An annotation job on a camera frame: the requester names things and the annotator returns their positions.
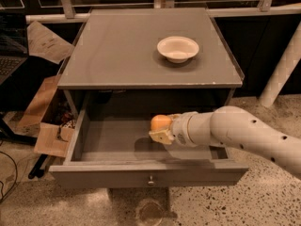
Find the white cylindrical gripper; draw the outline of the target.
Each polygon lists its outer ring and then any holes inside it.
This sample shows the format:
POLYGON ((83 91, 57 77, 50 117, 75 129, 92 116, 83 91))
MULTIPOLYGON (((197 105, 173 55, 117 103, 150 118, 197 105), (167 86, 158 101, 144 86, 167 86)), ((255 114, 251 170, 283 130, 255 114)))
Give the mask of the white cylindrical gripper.
POLYGON ((209 113, 186 112, 171 114, 173 120, 169 129, 149 131, 150 138, 158 143, 171 145, 175 141, 183 147, 216 146, 217 139, 211 134, 209 113))

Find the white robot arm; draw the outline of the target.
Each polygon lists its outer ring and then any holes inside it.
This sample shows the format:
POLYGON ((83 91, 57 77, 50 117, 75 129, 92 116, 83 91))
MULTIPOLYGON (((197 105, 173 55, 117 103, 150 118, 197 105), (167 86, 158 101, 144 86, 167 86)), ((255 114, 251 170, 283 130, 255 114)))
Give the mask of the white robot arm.
POLYGON ((222 106, 209 113, 157 115, 150 121, 149 135, 165 145, 245 150, 301 178, 301 139, 275 130, 236 106, 222 106))

